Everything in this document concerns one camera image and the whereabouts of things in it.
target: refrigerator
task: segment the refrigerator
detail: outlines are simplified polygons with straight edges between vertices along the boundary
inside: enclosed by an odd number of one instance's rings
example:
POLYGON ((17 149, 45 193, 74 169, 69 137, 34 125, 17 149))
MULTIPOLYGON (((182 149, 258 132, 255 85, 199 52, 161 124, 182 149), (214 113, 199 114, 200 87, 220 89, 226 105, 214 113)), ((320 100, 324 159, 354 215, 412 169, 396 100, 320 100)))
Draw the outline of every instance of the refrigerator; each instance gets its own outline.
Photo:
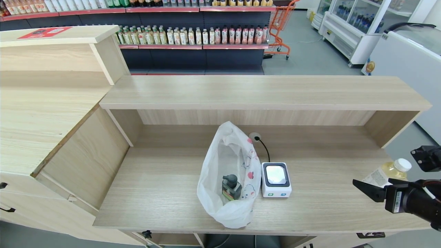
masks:
POLYGON ((400 23, 388 28, 366 61, 362 73, 397 76, 428 100, 433 106, 415 121, 441 144, 440 29, 420 23, 400 23))
POLYGON ((363 65, 386 27, 422 23, 436 0, 333 0, 319 34, 345 57, 363 65))
POLYGON ((331 2, 332 0, 320 0, 316 14, 314 15, 314 18, 311 22, 311 26, 313 28, 317 30, 320 28, 325 12, 329 10, 329 7, 331 7, 331 2))

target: wooden countertop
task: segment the wooden countertop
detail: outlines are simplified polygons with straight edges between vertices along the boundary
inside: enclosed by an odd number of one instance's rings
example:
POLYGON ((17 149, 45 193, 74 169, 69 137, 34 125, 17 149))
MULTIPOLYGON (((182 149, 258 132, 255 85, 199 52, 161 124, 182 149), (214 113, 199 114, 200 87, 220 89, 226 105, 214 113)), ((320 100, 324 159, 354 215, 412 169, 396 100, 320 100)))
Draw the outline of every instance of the wooden countertop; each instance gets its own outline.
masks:
POLYGON ((119 30, 117 25, 74 26, 48 38, 17 39, 38 28, 0 32, 0 47, 99 43, 119 30))
POLYGON ((105 109, 304 109, 423 111, 431 105, 397 77, 123 76, 105 109))
POLYGON ((103 80, 99 72, 2 71, 1 171, 38 169, 111 88, 103 80))
MULTIPOLYGON (((205 212, 196 196, 202 162, 217 128, 145 126, 94 226, 275 235, 429 228, 414 215, 389 213, 384 203, 375 203, 351 184, 391 160, 363 126, 239 126, 245 133, 259 132, 271 159, 287 163, 292 194, 288 199, 264 199, 259 193, 252 222, 242 229, 227 229, 205 212)), ((260 161, 266 161, 262 145, 254 147, 260 161)))

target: white bottle cap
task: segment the white bottle cap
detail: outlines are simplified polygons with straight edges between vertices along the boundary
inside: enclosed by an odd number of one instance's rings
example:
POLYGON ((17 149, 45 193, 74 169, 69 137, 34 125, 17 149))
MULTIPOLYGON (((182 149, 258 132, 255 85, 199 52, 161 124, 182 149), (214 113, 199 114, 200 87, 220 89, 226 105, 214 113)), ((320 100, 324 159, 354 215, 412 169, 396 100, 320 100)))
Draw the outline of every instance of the white bottle cap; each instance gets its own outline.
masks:
POLYGON ((404 158, 399 158, 395 160, 393 166, 401 172, 409 171, 412 168, 412 164, 404 158))

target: black cable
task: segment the black cable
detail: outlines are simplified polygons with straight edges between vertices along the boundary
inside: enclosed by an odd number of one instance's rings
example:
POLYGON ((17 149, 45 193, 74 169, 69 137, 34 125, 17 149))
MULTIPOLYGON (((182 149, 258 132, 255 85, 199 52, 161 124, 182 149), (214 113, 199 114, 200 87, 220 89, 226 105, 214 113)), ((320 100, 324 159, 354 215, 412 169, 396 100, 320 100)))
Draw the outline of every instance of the black cable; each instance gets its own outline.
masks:
POLYGON ((259 137, 254 137, 255 140, 260 141, 260 143, 262 143, 263 147, 265 147, 266 150, 266 154, 268 154, 268 162, 271 162, 271 159, 269 158, 269 152, 268 152, 268 148, 266 148, 265 143, 263 143, 263 141, 259 138, 259 137))

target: gray floor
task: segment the gray floor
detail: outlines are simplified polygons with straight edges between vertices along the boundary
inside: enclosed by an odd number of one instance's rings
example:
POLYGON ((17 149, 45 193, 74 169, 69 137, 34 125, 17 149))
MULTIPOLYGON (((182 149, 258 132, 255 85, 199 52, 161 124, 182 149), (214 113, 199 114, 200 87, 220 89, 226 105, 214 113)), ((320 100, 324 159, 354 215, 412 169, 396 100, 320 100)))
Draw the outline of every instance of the gray floor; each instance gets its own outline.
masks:
MULTIPOLYGON (((360 68, 349 68, 347 59, 329 43, 322 41, 306 19, 304 11, 295 11, 282 33, 291 47, 289 60, 275 55, 264 60, 267 75, 361 75, 360 68)), ((424 173, 413 161, 409 152, 421 145, 433 144, 433 140, 412 124, 386 148, 393 158, 406 158, 413 168, 409 180, 441 178, 441 173, 424 173)), ((403 232, 371 243, 374 248, 435 248, 441 244, 441 233, 434 230, 403 232)), ((66 234, 31 229, 0 222, 0 248, 134 248, 136 246, 80 240, 66 234)))

